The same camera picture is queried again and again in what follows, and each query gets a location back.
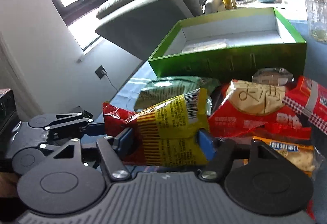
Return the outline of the red cracker bag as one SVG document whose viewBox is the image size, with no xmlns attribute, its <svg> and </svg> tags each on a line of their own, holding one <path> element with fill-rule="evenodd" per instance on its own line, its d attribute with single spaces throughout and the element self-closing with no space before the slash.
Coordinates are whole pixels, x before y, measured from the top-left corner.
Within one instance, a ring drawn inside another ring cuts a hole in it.
<svg viewBox="0 0 327 224">
<path fill-rule="evenodd" d="M 283 103 L 286 91 L 284 86 L 232 80 L 220 88 L 219 106 L 208 118 L 211 134 L 236 138 L 262 127 L 270 134 L 309 140 L 311 128 Z"/>
</svg>

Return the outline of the red yellow chip bag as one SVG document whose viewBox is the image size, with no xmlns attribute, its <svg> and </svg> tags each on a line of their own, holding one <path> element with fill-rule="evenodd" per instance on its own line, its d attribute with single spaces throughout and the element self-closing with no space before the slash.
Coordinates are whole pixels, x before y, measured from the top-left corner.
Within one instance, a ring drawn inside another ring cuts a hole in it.
<svg viewBox="0 0 327 224">
<path fill-rule="evenodd" d="M 178 95 L 139 113 L 103 103 L 105 132 L 118 137 L 132 129 L 131 146 L 120 158 L 126 164 L 178 167 L 201 166 L 207 159 L 197 143 L 200 129 L 209 129 L 211 99 L 205 88 Z"/>
</svg>

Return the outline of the green snack bag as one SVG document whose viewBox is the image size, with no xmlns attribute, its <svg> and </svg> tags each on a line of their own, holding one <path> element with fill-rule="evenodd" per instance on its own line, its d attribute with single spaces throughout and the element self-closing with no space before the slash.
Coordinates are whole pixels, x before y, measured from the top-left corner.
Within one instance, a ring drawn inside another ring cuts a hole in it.
<svg viewBox="0 0 327 224">
<path fill-rule="evenodd" d="M 210 95 L 221 85 L 215 78 L 198 76 L 171 76 L 157 78 L 147 82 L 141 89 L 134 105 L 134 111 L 141 111 L 170 98 L 194 91 L 207 89 Z"/>
</svg>

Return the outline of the orange biscuit pack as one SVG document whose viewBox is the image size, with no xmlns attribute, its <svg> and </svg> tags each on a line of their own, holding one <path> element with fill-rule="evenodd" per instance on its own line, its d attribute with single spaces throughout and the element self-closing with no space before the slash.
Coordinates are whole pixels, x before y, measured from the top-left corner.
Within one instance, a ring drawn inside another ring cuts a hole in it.
<svg viewBox="0 0 327 224">
<path fill-rule="evenodd" d="M 324 156 L 310 143 L 299 144 L 259 136 L 252 139 L 263 141 L 309 177 L 313 177 L 325 161 Z"/>
</svg>

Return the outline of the brown round pastry packet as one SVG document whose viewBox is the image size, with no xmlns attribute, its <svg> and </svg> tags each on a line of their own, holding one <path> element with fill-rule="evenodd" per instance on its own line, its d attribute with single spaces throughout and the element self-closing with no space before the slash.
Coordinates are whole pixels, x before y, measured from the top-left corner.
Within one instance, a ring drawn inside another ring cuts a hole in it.
<svg viewBox="0 0 327 224">
<path fill-rule="evenodd" d="M 273 86 L 285 86 L 294 82 L 294 76 L 282 67 L 270 67 L 259 69 L 253 76 L 252 82 Z"/>
</svg>

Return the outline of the red checkered snack pack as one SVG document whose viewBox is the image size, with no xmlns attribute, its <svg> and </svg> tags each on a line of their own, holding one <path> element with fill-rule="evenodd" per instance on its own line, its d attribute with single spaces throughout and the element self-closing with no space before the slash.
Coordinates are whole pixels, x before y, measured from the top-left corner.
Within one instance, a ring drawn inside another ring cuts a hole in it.
<svg viewBox="0 0 327 224">
<path fill-rule="evenodd" d="M 297 85 L 286 91 L 283 103 L 326 134 L 326 88 L 300 76 Z"/>
</svg>

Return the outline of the green cardboard box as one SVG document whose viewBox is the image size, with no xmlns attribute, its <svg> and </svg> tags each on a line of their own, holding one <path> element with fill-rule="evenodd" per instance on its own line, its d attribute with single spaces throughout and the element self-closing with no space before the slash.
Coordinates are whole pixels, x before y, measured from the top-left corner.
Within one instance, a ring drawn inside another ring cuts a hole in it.
<svg viewBox="0 0 327 224">
<path fill-rule="evenodd" d="M 226 39 L 229 47 L 182 52 L 188 44 Z M 275 8 L 241 8 L 176 22 L 149 64 L 157 77 L 199 76 L 220 82 L 251 80 L 262 68 L 283 67 L 295 77 L 305 67 L 307 43 Z"/>
</svg>

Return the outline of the white round table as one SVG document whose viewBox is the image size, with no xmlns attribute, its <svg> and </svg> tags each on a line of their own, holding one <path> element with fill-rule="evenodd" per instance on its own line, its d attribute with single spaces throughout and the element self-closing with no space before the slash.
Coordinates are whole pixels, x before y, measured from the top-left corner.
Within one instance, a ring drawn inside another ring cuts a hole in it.
<svg viewBox="0 0 327 224">
<path fill-rule="evenodd" d="M 305 12 L 305 0 L 235 0 L 237 8 L 275 8 L 291 12 Z"/>
</svg>

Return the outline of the glass pitcher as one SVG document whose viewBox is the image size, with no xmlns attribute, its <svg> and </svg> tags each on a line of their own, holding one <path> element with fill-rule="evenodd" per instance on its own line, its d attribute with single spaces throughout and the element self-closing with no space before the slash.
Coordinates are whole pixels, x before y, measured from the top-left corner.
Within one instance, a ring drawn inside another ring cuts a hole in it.
<svg viewBox="0 0 327 224">
<path fill-rule="evenodd" d="M 312 38 L 326 44 L 326 0 L 305 0 L 308 30 Z"/>
</svg>

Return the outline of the wall power socket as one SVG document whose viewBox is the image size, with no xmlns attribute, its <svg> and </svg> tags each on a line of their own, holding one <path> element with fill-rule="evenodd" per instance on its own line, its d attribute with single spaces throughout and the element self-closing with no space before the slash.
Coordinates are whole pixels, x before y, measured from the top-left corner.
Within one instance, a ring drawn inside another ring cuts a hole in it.
<svg viewBox="0 0 327 224">
<path fill-rule="evenodd" d="M 105 69 L 103 68 L 102 65 L 100 65 L 96 70 L 95 70 L 95 74 L 97 75 L 97 77 L 99 77 L 99 79 L 102 79 L 104 76 L 107 75 Z"/>
</svg>

